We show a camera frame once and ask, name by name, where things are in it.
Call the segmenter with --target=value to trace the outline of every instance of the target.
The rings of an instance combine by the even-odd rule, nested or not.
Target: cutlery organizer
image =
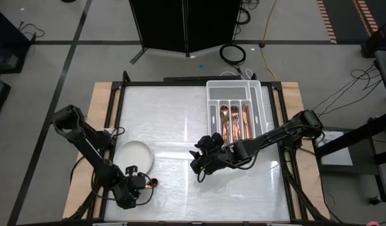
[[[266,132],[261,84],[253,80],[206,83],[208,133],[219,132],[225,144]]]

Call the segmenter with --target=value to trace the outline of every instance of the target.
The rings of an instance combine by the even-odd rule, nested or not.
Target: white plate
[[[153,165],[154,155],[151,149],[140,141],[130,141],[118,147],[113,163],[123,171],[129,166],[137,166],[138,172],[148,174]]]

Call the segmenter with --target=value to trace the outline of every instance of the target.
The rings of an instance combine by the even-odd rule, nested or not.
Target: white paper
[[[324,133],[325,138],[317,145],[317,147],[321,147],[322,145],[331,142],[343,135],[343,132],[341,131],[324,131]],[[348,148],[343,148],[339,151],[323,156],[321,158],[321,163],[325,165],[353,166]]]

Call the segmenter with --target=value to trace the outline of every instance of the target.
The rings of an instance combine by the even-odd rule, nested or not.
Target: orange striped tape
[[[330,22],[330,18],[325,10],[324,2],[322,0],[317,0],[318,9],[321,13],[321,17],[323,18],[326,31],[328,33],[328,37],[330,38],[331,43],[336,44],[336,36],[335,32],[333,32],[333,28]]]
[[[364,1],[353,0],[353,4],[355,5],[355,8],[356,8],[356,10],[357,10],[357,14],[358,14],[358,16],[360,17],[360,19],[361,19],[361,21],[362,21],[362,24],[363,24],[363,26],[364,26],[364,29],[366,29],[367,35],[368,35],[368,36],[371,36],[371,32],[370,32],[370,30],[368,29],[366,19],[363,17],[362,12],[360,11],[360,7],[359,7],[360,2],[361,2],[362,4],[365,3]]]
[[[371,14],[370,10],[368,9],[367,3],[363,0],[357,0],[357,3],[363,12],[365,16],[365,20],[367,21],[368,25],[370,25],[373,32],[378,31],[378,26],[376,22],[374,21],[373,15]]]

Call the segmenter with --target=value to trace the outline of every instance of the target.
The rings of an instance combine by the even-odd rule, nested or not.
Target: black partition panel
[[[230,43],[240,0],[188,0],[188,47],[190,52]]]
[[[242,0],[129,0],[143,48],[183,52],[230,43]]]
[[[181,0],[130,0],[142,46],[185,52]]]

